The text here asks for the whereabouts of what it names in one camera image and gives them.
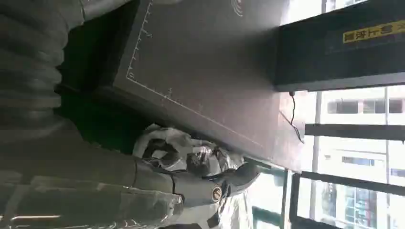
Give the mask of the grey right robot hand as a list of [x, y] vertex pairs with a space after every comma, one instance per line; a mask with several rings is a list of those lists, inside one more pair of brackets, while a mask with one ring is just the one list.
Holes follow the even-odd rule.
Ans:
[[85, 142], [62, 123], [0, 128], [3, 229], [209, 228], [219, 204], [259, 176], [245, 163], [213, 176], [157, 168]]

